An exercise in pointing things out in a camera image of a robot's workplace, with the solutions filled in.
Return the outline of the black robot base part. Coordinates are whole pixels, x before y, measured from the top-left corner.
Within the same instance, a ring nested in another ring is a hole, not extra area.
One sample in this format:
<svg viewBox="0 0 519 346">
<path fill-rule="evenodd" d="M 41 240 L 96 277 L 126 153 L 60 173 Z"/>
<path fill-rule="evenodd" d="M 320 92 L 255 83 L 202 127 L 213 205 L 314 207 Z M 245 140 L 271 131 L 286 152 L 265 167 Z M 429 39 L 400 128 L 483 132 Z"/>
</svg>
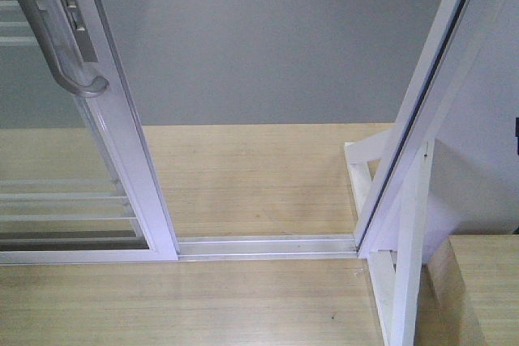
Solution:
<svg viewBox="0 0 519 346">
<path fill-rule="evenodd" d="M 519 154 L 519 117 L 515 120 L 515 137 L 517 139 L 517 154 Z"/>
</svg>

